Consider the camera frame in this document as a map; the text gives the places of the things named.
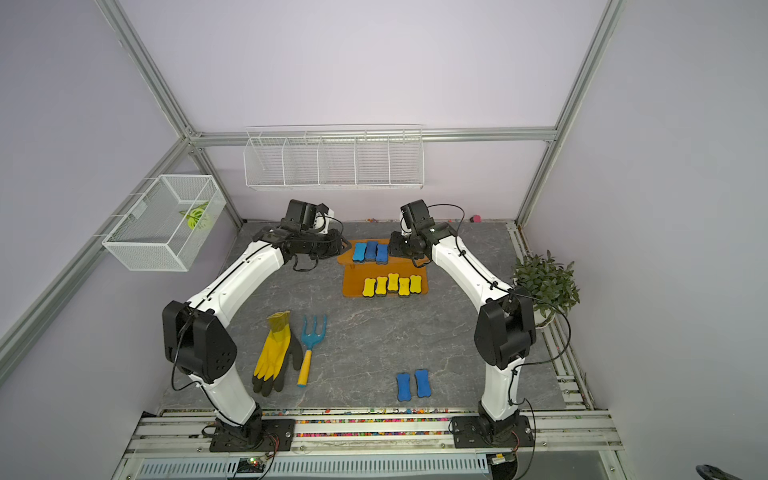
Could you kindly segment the blue whiteboard eraser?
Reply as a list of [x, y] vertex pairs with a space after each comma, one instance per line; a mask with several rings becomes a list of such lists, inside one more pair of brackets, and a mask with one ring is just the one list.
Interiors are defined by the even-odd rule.
[[352, 256], [352, 260], [354, 263], [362, 263], [366, 260], [366, 250], [367, 250], [367, 243], [366, 242], [357, 242], [354, 245], [354, 252]]
[[379, 243], [376, 251], [376, 263], [386, 265], [389, 261], [388, 244]]
[[365, 255], [364, 255], [364, 260], [366, 262], [376, 261], [377, 253], [378, 253], [378, 245], [379, 243], [375, 240], [368, 241], [366, 243]]
[[414, 372], [416, 382], [416, 391], [418, 398], [429, 398], [432, 396], [432, 388], [429, 380], [429, 371], [419, 369]]
[[409, 373], [398, 373], [396, 375], [397, 400], [399, 402], [410, 402], [412, 400], [411, 375]]

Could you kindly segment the orange two-tier wooden shelf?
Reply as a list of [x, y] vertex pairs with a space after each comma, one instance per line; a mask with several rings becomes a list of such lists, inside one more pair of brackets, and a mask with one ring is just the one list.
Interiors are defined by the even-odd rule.
[[[344, 267], [342, 293], [348, 298], [365, 298], [362, 296], [364, 280], [366, 278], [377, 278], [380, 276], [388, 276], [389, 273], [398, 273], [400, 277], [410, 277], [411, 275], [420, 275], [422, 277], [422, 293], [410, 294], [410, 295], [426, 295], [429, 292], [429, 282], [426, 268], [426, 262], [419, 261], [416, 265], [409, 259], [404, 258], [392, 258], [389, 256], [389, 261], [386, 265], [379, 265], [376, 261], [354, 263], [352, 260], [354, 245], [357, 242], [368, 242], [370, 239], [353, 240], [352, 247], [346, 253], [343, 253], [337, 258], [337, 262]], [[378, 243], [388, 244], [386, 239], [375, 239]], [[388, 292], [386, 296], [374, 296], [383, 297], [400, 297], [398, 292]]]

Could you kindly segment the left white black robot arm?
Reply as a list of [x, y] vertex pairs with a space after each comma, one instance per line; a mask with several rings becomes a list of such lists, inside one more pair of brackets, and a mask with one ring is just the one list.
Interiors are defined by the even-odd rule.
[[218, 425], [240, 437], [255, 437], [260, 407], [236, 367], [237, 345], [228, 327], [245, 301], [288, 261], [314, 262], [350, 247], [340, 220], [319, 213], [311, 220], [285, 219], [263, 228], [244, 252], [189, 300], [163, 309], [164, 353], [174, 373], [189, 378], [214, 407]]

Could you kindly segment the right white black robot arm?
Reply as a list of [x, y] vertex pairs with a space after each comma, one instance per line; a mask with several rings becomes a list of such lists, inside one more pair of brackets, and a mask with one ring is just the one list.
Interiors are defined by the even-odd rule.
[[478, 427], [487, 436], [519, 426], [521, 369], [536, 343], [530, 293], [495, 276], [469, 250], [458, 230], [437, 222], [423, 200], [400, 208], [404, 226], [390, 237], [389, 255], [425, 259], [445, 271], [478, 313], [474, 344], [486, 364]]

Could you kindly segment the yellow whiteboard eraser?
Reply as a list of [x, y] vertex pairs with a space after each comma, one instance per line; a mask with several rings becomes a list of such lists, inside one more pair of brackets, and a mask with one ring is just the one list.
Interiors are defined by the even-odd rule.
[[375, 295], [386, 296], [388, 294], [388, 277], [380, 276], [376, 278]]
[[420, 275], [411, 275], [409, 277], [409, 292], [411, 294], [421, 294], [422, 288], [422, 277]]
[[376, 295], [376, 278], [366, 278], [364, 280], [362, 296], [365, 298], [372, 298]]
[[400, 280], [400, 276], [398, 273], [389, 273], [387, 276], [387, 291], [398, 292], [399, 280]]
[[411, 294], [410, 290], [410, 278], [400, 277], [398, 283], [398, 295], [400, 297], [408, 297]]

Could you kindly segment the blue yellow garden fork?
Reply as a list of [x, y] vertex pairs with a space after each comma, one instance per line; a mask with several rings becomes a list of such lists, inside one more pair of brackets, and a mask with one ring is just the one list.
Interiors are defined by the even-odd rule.
[[312, 322], [309, 322], [308, 318], [304, 317], [301, 342], [305, 347], [305, 352], [297, 380], [297, 386], [299, 388], [305, 388], [308, 384], [313, 350], [325, 339], [327, 320], [328, 317], [326, 315], [322, 316], [322, 320], [319, 320], [317, 316], [314, 316]]

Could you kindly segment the yellow black gardening glove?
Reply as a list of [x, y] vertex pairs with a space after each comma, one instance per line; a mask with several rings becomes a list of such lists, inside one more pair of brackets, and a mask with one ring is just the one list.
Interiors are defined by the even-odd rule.
[[267, 318], [269, 332], [252, 376], [253, 391], [264, 397], [281, 392], [290, 366], [299, 371], [303, 348], [290, 324], [290, 311], [277, 312]]

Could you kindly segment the green toy in basket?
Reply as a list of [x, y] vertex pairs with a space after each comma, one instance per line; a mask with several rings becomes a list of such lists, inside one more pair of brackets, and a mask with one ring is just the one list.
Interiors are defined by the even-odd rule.
[[179, 212], [190, 231], [205, 231], [212, 227], [212, 221], [207, 213], [208, 206], [209, 203], [204, 202], [191, 209]]

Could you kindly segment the potted green plant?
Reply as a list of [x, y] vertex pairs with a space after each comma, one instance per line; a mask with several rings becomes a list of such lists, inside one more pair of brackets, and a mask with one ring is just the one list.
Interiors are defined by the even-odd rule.
[[545, 255], [524, 255], [517, 263], [513, 285], [522, 287], [533, 298], [534, 312], [541, 316], [536, 328], [548, 326], [558, 314], [567, 314], [580, 303], [580, 288], [574, 279], [574, 263], [558, 262]]

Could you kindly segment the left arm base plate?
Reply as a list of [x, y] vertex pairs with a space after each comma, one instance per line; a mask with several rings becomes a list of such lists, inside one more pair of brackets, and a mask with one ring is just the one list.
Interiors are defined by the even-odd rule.
[[284, 452], [291, 449], [296, 422], [258, 418], [248, 426], [236, 427], [217, 419], [213, 426], [212, 453]]

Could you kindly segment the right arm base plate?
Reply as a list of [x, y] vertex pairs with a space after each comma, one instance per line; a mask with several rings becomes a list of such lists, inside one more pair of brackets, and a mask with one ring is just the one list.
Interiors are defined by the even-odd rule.
[[502, 421], [492, 421], [484, 415], [455, 416], [449, 420], [448, 432], [454, 447], [509, 448], [532, 447], [535, 443], [534, 428], [529, 418], [519, 413]]

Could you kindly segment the aluminium rail frame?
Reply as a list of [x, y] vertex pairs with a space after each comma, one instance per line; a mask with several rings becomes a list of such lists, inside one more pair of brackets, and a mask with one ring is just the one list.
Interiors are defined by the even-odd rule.
[[598, 475], [632, 479], [607, 411], [524, 411], [507, 433], [482, 433], [457, 409], [268, 410], [257, 447], [213, 437], [208, 410], [169, 410], [140, 419], [116, 479], [489, 477], [510, 467], [531, 476], [559, 452], [588, 453]]

